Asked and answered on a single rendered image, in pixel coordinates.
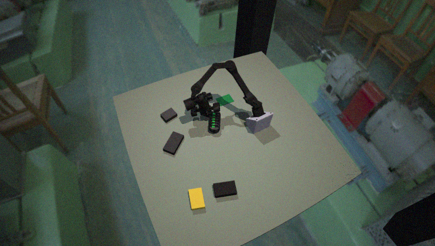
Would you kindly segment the yellow rectangular block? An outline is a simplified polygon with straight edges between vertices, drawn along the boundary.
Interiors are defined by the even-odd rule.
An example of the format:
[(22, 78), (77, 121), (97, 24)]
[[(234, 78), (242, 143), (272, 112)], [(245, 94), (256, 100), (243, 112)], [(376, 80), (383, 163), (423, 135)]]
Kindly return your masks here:
[(200, 210), (205, 208), (202, 188), (189, 190), (189, 197), (192, 210)]

